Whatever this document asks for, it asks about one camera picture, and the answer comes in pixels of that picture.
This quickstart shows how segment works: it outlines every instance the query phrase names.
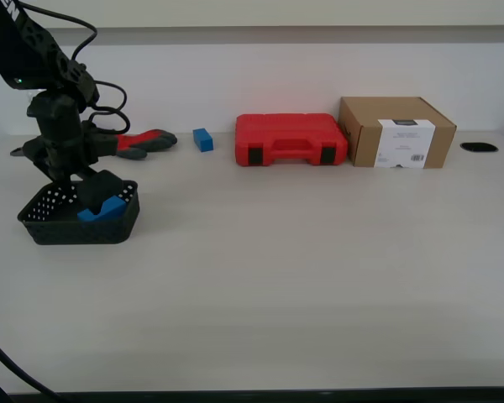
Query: red plastic case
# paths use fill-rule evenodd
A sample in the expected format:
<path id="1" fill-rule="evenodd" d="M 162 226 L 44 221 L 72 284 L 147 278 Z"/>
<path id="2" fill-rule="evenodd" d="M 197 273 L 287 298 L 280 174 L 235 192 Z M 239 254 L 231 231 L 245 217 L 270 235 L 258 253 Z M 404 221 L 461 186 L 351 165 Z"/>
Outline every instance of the red plastic case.
<path id="1" fill-rule="evenodd" d="M 239 165 L 271 165 L 279 159 L 305 159 L 312 165 L 339 165 L 347 140 L 326 113 L 241 115 L 235 126 Z"/>

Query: black cord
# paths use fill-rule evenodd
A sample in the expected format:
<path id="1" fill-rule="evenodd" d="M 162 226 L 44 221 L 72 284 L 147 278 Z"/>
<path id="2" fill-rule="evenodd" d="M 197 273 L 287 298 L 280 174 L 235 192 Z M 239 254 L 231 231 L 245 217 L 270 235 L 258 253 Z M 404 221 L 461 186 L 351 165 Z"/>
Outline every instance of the black cord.
<path id="1" fill-rule="evenodd" d="M 99 81 L 95 80 L 95 83 L 99 86 L 110 86 L 111 88 L 115 88 L 116 90 L 120 91 L 123 94 L 123 101 L 121 102 L 121 105 L 117 107 L 119 111 L 123 109 L 125 104 L 127 103 L 127 92 L 119 85 L 113 84 L 112 82 L 106 82 L 106 81 Z M 96 115 L 112 115 L 111 112 L 95 112 L 94 114 Z"/>
<path id="2" fill-rule="evenodd" d="M 101 115 L 118 115 L 121 117 L 121 119 L 124 120 L 125 122 L 125 128 L 123 130 L 109 130 L 105 128 L 100 128 L 98 129 L 99 133 L 103 134 L 125 134 L 129 131 L 130 129 L 130 121 L 129 118 L 121 112 L 125 104 L 127 103 L 127 92 L 121 87 L 118 86 L 117 84 L 113 84 L 112 82 L 106 82 L 106 81 L 95 81 L 96 84 L 100 86 L 110 86 L 111 88 L 115 88 L 116 90 L 120 91 L 123 94 L 123 100 L 121 102 L 121 105 L 119 107 L 99 107 L 97 105 L 91 106 L 91 108 L 96 111 L 92 113 L 89 117 L 89 121 L 93 122 L 93 119 L 96 116 L 101 116 Z"/>
<path id="3" fill-rule="evenodd" d="M 50 397 L 52 400 L 58 401 L 60 403 L 70 403 L 65 397 L 58 395 L 53 390 L 50 390 L 46 386 L 40 384 L 37 380 L 32 378 L 30 375 L 26 374 L 16 363 L 10 359 L 5 352 L 0 349 L 0 362 L 6 366 L 11 372 L 17 375 L 20 379 L 26 382 L 28 385 L 32 386 L 34 389 L 41 392 L 43 395 Z"/>
<path id="4" fill-rule="evenodd" d="M 97 131 L 101 134 L 126 134 L 130 129 L 131 129 L 131 122 L 129 118 L 127 118 L 127 115 L 125 113 L 121 112 L 120 110 L 116 109 L 115 107 L 98 107 L 97 105 L 91 105 L 91 109 L 97 112 L 107 112 L 108 115 L 118 115 L 121 117 L 121 119 L 125 122 L 125 128 L 121 130 L 112 130 L 112 129 L 107 129 L 107 128 L 97 128 Z M 88 119 L 90 122 L 93 122 L 93 118 L 95 113 L 92 113 L 90 115 L 90 118 Z"/>
<path id="5" fill-rule="evenodd" d="M 93 34 L 91 34 L 87 39 L 85 39 L 81 44 L 79 44 L 76 47 L 75 51 L 73 52 L 73 56 L 71 57 L 73 60 L 76 60 L 76 57 L 81 52 L 81 50 L 84 49 L 86 46 L 88 46 L 91 42 L 93 42 L 93 40 L 97 37 L 97 28 L 95 28 L 90 23 L 87 23 L 86 21 L 82 21 L 79 18 L 71 17 L 71 16 L 65 15 L 65 14 L 56 13 L 54 11 L 45 10 L 44 8 L 39 8 L 39 7 L 33 6 L 32 4 L 27 4 L 27 3 L 23 3 L 23 2 L 19 2 L 19 4 L 23 8 L 25 8 L 29 11 L 33 11 L 34 13 L 43 14 L 48 17 L 63 19 L 64 21 L 69 21 L 70 23 L 79 24 L 79 25 L 86 27 L 86 28 L 90 29 L 91 31 L 93 31 Z"/>
<path id="6" fill-rule="evenodd" d="M 63 19 L 65 21 L 69 21 L 70 23 L 79 24 L 79 25 L 82 25 L 83 27 L 86 27 L 86 28 L 90 29 L 91 31 L 93 31 L 93 34 L 91 34 L 86 40 L 84 40 L 81 44 L 79 44 L 76 47 L 75 51 L 73 52 L 73 56 L 71 57 L 73 60 L 76 59 L 76 57 L 78 56 L 78 54 L 80 53 L 80 51 L 82 49 L 84 49 L 87 45 L 89 45 L 97 37 L 97 28 L 95 28 L 90 23 L 87 23 L 86 21 L 82 21 L 79 18 L 71 17 L 69 15 L 65 15 L 65 14 L 61 14 L 61 13 L 56 13 L 56 12 L 50 11 L 50 10 L 45 10 L 44 8 L 39 8 L 39 7 L 33 6 L 31 4 L 23 3 L 23 2 L 19 2 L 19 4 L 23 8 L 25 8 L 29 11 L 33 11 L 35 13 L 40 13 L 40 14 L 46 15 L 48 17 Z M 131 123 L 129 121 L 129 118 L 127 118 L 127 116 L 123 112 L 121 112 L 121 110 L 125 106 L 125 103 L 127 103 L 127 92 L 121 86 L 118 86 L 118 85 L 113 84 L 111 82 L 95 81 L 95 83 L 98 85 L 101 85 L 101 86 L 110 86 L 112 88 L 119 90 L 123 94 L 123 101 L 122 101 L 121 105 L 117 108 L 115 108 L 115 107 L 98 107 L 97 105 L 91 105 L 91 108 L 96 112 L 92 113 L 88 120 L 93 123 L 93 119 L 96 116 L 114 115 L 115 114 L 124 120 L 125 128 L 122 130 L 111 130 L 111 129 L 100 128 L 100 129 L 98 129 L 99 133 L 102 133 L 102 134 L 125 134 L 125 133 L 127 133 L 131 128 Z"/>

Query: blue block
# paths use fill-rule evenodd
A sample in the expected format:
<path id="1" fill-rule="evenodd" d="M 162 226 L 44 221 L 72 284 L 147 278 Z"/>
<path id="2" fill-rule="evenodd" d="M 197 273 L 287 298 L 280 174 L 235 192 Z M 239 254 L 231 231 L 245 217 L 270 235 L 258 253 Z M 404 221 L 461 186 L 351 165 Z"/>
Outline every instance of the blue block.
<path id="1" fill-rule="evenodd" d="M 207 132 L 205 128 L 197 128 L 193 131 L 194 143 L 198 146 L 200 151 L 213 151 L 213 137 Z"/>
<path id="2" fill-rule="evenodd" d="M 124 200 L 117 196 L 112 196 L 102 204 L 99 214 L 95 215 L 89 209 L 86 209 L 76 214 L 76 216 L 79 220 L 86 222 L 112 220 L 113 218 L 121 217 L 126 208 L 127 203 Z"/>

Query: black basket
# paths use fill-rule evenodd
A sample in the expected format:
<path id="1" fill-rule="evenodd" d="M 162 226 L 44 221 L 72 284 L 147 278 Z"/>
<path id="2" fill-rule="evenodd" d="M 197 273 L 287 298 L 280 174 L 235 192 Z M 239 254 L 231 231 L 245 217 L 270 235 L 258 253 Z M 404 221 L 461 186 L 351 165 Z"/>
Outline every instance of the black basket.
<path id="1" fill-rule="evenodd" d="M 72 196 L 51 183 L 39 191 L 18 215 L 34 241 L 40 245 L 67 245 L 86 243 L 120 243 L 133 230 L 140 212 L 137 188 L 134 181 L 123 181 L 118 195 L 127 202 L 120 218 L 106 221 L 83 222 L 76 214 L 83 210 L 76 197 L 76 185 L 72 182 Z"/>

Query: robotic arm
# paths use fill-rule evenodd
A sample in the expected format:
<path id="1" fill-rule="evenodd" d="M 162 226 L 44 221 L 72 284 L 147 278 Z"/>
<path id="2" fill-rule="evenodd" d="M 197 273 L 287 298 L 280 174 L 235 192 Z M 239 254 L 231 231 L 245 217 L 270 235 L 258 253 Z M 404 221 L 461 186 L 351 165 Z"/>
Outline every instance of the robotic arm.
<path id="1" fill-rule="evenodd" d="M 14 89 L 45 89 L 34 97 L 28 116 L 36 118 L 41 135 L 23 146 L 24 155 L 51 180 L 71 175 L 84 181 L 77 187 L 81 204 L 97 213 L 102 203 L 117 195 L 123 182 L 108 171 L 97 173 L 89 165 L 99 156 L 115 155 L 118 140 L 101 134 L 80 113 L 96 110 L 99 92 L 86 66 L 70 60 L 52 35 L 26 13 L 36 9 L 18 0 L 0 0 L 0 74 Z"/>

